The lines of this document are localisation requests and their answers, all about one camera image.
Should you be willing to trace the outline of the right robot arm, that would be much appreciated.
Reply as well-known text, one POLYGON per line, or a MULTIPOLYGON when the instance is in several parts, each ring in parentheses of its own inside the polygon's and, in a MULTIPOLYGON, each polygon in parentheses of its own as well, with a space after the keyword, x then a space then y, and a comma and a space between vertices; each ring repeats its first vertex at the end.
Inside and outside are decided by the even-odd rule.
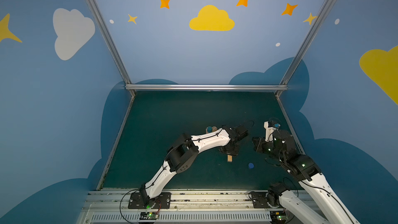
POLYGON ((254 150, 279 162, 288 174, 312 197, 322 211, 319 215, 284 183, 271 185, 265 195, 271 208, 284 208, 304 224, 357 224, 358 220, 327 182, 314 160, 296 149, 292 134, 274 130, 265 137, 254 137, 254 150))

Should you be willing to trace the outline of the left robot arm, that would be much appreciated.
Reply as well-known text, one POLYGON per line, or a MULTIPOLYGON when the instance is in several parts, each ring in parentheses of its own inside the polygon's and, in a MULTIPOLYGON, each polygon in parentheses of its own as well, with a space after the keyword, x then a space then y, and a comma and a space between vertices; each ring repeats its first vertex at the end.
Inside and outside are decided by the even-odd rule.
POLYGON ((153 178, 140 188, 144 208, 152 206, 169 181, 179 173, 189 169, 197 156, 207 150, 218 147, 220 152, 237 156, 239 141, 248 136, 244 125, 238 127, 222 126, 215 132, 203 135, 182 134, 173 143, 153 178))

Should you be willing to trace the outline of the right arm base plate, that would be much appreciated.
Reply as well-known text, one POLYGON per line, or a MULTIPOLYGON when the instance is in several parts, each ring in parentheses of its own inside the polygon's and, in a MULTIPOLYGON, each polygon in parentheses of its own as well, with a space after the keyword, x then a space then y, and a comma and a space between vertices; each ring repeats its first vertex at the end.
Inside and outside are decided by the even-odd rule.
POLYGON ((251 191, 248 196, 254 208, 283 208, 279 202, 279 195, 273 191, 251 191))

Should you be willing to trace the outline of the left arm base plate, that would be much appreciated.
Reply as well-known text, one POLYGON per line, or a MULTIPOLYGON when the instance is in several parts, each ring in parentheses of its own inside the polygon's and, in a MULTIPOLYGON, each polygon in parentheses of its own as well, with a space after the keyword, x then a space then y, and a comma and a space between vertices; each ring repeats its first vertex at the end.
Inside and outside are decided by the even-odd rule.
POLYGON ((171 204, 171 193, 161 193, 159 196, 149 199, 140 192, 131 194, 128 209, 169 209, 171 204))

